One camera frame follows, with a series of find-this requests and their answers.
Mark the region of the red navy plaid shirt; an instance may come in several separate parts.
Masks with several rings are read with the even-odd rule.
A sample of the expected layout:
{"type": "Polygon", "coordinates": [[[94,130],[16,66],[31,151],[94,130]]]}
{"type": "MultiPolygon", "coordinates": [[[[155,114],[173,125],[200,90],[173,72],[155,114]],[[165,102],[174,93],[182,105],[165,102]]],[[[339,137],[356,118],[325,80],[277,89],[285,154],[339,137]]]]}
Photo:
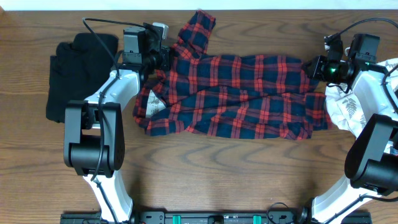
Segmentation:
{"type": "Polygon", "coordinates": [[[136,97],[133,117],[150,136],[188,131],[233,139],[308,139],[330,129],[325,95],[303,62],[285,55],[208,55],[216,19],[197,11],[136,97]]]}

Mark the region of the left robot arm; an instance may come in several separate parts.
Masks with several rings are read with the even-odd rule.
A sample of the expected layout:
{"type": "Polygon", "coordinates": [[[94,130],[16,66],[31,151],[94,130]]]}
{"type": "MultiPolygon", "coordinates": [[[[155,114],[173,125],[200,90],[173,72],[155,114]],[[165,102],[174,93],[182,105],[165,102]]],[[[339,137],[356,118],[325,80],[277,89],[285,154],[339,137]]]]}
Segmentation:
{"type": "Polygon", "coordinates": [[[64,161],[92,188],[98,213],[63,214],[61,223],[132,223],[134,202],[125,188],[122,112],[155,70],[169,70],[170,49],[162,45],[167,25],[155,22],[124,29],[124,48],[110,54],[109,78],[91,96],[65,109],[64,161]]]}

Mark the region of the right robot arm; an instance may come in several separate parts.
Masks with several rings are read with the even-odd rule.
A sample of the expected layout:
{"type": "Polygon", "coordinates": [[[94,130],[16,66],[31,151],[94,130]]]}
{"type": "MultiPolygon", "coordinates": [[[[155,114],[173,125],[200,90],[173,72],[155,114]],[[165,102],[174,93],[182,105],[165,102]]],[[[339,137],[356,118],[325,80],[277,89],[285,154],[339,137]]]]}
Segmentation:
{"type": "Polygon", "coordinates": [[[297,223],[370,223],[369,215],[354,211],[370,200],[396,202],[397,156],[386,147],[397,147],[397,96],[390,81],[391,70],[376,63],[380,38],[356,34],[345,51],[339,34],[324,38],[326,56],[303,64],[314,80],[345,83],[359,100],[366,125],[345,160],[345,174],[324,194],[309,200],[297,214],[297,223]]]}

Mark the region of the white fern print cloth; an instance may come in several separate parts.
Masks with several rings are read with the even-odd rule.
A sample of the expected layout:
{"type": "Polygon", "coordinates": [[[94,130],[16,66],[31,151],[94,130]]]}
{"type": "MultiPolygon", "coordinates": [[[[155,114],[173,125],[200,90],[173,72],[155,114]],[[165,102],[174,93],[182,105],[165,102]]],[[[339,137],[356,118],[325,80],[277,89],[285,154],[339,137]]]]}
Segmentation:
{"type": "Polygon", "coordinates": [[[352,84],[325,90],[326,108],[333,124],[358,137],[374,114],[397,121],[397,59],[360,71],[352,84]]]}

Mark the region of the black folded garment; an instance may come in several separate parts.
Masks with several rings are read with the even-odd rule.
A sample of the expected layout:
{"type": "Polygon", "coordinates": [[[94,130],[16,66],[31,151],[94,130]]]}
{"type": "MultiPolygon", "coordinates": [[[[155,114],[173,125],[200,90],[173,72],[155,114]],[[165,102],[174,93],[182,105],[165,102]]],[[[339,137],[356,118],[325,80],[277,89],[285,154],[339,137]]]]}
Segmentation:
{"type": "Polygon", "coordinates": [[[73,42],[59,43],[56,54],[50,57],[47,119],[63,123],[69,101],[91,96],[109,78],[111,56],[116,55],[119,39],[112,34],[98,34],[98,37],[105,46],[93,34],[79,33],[73,42]]]}

